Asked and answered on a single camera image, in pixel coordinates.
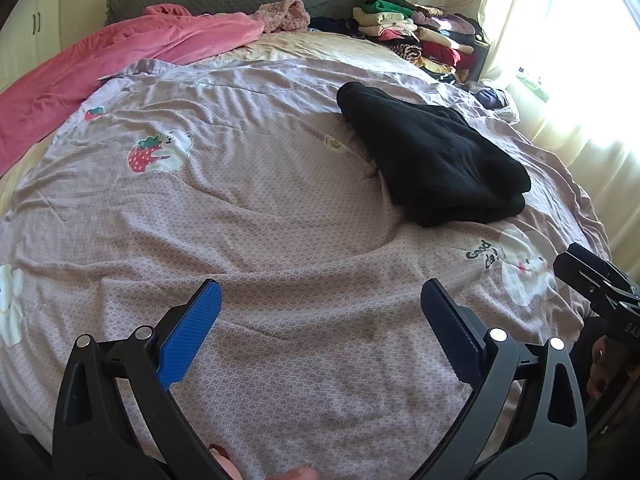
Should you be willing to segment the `right hand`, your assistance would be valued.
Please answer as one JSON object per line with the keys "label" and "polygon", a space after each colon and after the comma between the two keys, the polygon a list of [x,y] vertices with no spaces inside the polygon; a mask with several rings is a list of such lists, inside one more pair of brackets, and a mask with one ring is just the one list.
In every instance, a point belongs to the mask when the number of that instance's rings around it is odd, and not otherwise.
{"label": "right hand", "polygon": [[592,364],[587,382],[591,399],[599,400],[620,370],[624,360],[622,346],[609,336],[600,337],[592,346]]}

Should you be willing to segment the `left hand red nails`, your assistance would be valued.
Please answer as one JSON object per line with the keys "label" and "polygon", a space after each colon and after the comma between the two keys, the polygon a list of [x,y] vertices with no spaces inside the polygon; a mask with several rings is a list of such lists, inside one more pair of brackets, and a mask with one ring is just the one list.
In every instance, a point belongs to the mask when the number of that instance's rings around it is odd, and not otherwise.
{"label": "left hand red nails", "polygon": [[[230,457],[227,451],[218,444],[210,444],[208,446],[209,453],[212,454],[213,458],[217,461],[217,463],[224,468],[226,473],[230,476],[231,479],[234,480],[242,480],[242,474],[240,473],[237,466],[230,460]],[[284,474],[278,474],[277,476],[271,477],[269,480],[319,480],[320,474],[318,471],[314,470],[311,466],[300,466],[294,468],[290,471],[285,472]]]}

